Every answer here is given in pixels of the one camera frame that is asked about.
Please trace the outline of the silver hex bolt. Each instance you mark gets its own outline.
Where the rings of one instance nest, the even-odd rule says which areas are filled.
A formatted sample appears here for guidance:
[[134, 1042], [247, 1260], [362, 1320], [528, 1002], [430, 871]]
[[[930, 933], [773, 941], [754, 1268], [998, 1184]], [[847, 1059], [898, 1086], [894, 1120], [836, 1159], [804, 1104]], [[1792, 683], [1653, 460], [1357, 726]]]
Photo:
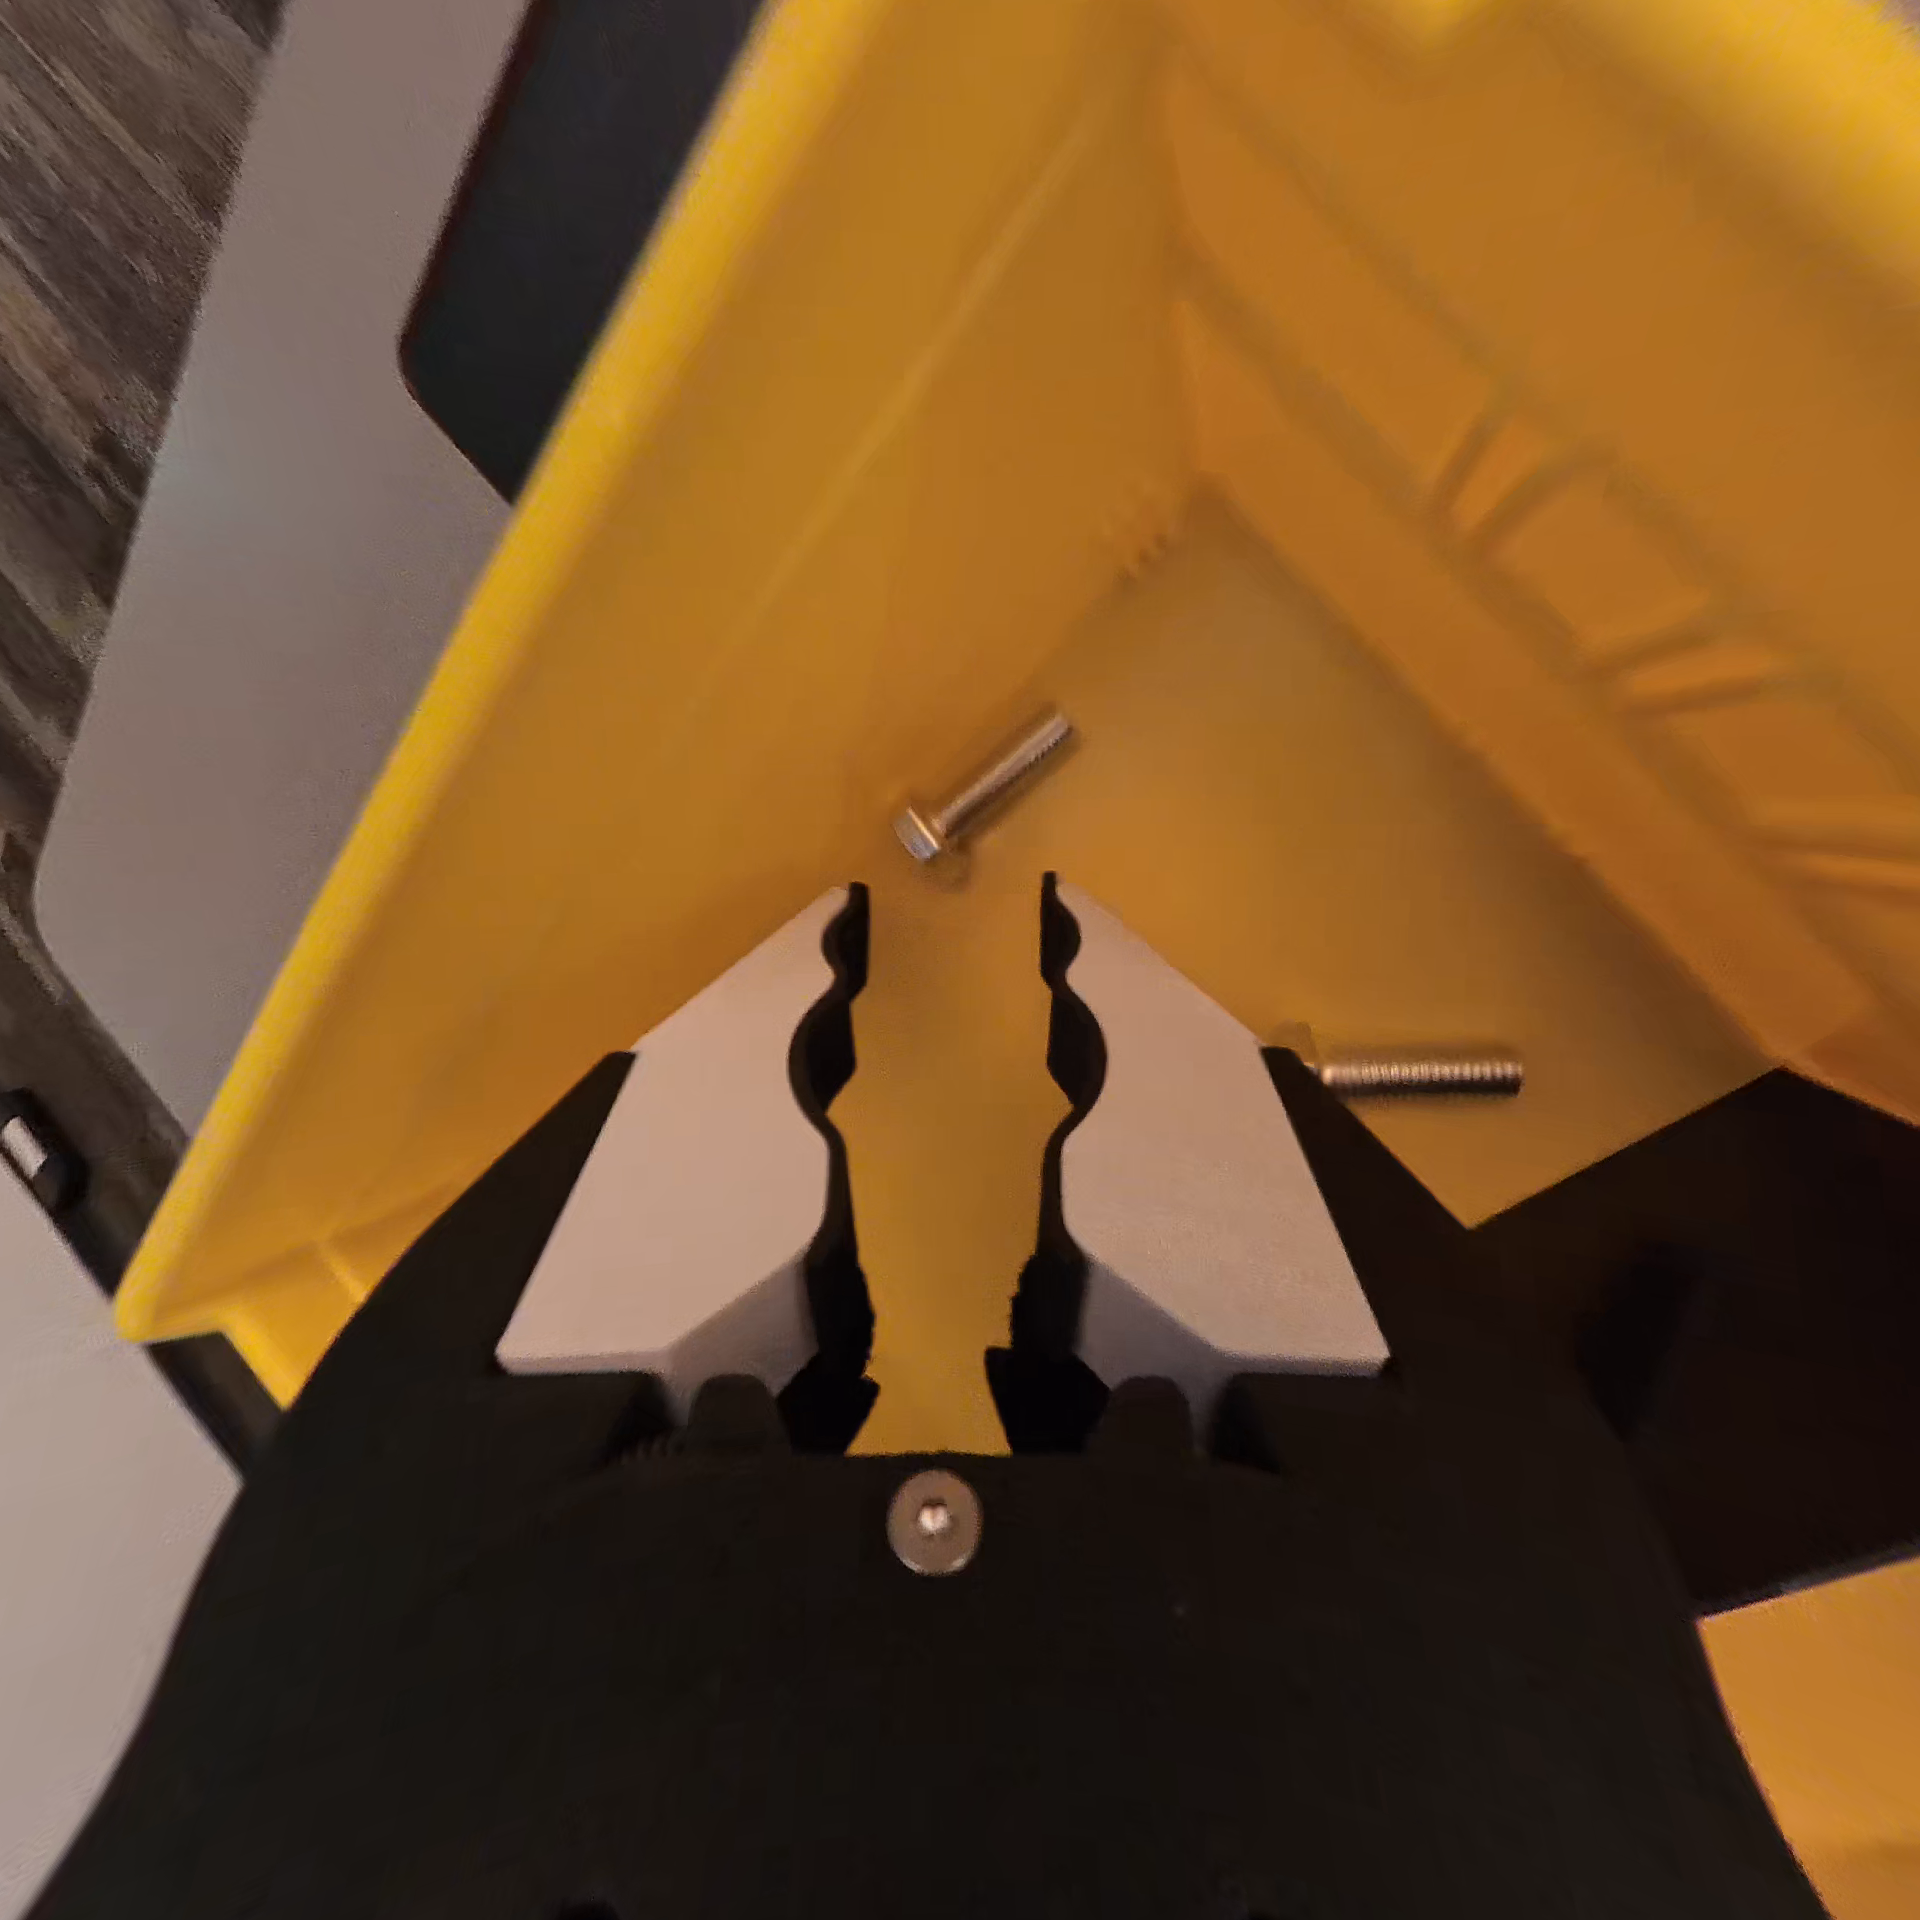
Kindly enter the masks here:
[[1268, 1048], [1294, 1054], [1350, 1109], [1516, 1101], [1527, 1086], [1523, 1059], [1492, 1044], [1332, 1044], [1308, 1021], [1294, 1021]]
[[1063, 711], [1038, 712], [996, 753], [973, 764], [934, 804], [902, 804], [890, 832], [913, 865], [936, 865], [966, 849], [1006, 813], [1038, 779], [1077, 748], [1077, 726]]

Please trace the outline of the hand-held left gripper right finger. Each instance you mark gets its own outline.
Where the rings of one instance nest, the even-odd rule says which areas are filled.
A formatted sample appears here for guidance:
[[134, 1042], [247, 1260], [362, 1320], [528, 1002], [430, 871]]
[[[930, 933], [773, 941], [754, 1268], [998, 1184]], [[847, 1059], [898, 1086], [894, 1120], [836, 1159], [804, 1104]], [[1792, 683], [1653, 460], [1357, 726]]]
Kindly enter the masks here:
[[1386, 1334], [1258, 1037], [1059, 875], [1042, 977], [1070, 1111], [985, 1357], [1011, 1454], [1082, 1454], [1131, 1381], [1168, 1381], [1207, 1438], [1241, 1378], [1383, 1378]]

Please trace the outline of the yellow bin with black divider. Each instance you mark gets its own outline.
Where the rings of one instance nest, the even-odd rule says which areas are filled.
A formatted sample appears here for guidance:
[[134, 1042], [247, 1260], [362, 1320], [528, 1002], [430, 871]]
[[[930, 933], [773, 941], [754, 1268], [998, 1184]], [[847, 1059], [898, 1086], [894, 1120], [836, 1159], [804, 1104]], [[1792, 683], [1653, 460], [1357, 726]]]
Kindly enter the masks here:
[[[1258, 1037], [1383, 1378], [1011, 1454], [1043, 875]], [[855, 882], [851, 1448], [508, 1376]], [[1772, 1070], [1918, 1126], [1918, 19], [777, 3], [121, 1292], [283, 1416], [39, 1916], [1918, 1916], [1918, 1558], [1701, 1615], [1476, 1246]]]

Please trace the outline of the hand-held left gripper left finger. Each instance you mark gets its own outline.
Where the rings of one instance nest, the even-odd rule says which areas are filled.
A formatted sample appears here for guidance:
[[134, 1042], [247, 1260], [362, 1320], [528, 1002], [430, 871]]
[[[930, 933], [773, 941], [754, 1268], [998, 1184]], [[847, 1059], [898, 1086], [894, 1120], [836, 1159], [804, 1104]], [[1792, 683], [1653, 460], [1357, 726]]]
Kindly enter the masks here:
[[499, 1342], [508, 1376], [645, 1376], [676, 1423], [752, 1378], [794, 1448], [851, 1448], [877, 1309], [831, 1104], [869, 933], [869, 888], [827, 888], [635, 1042]]

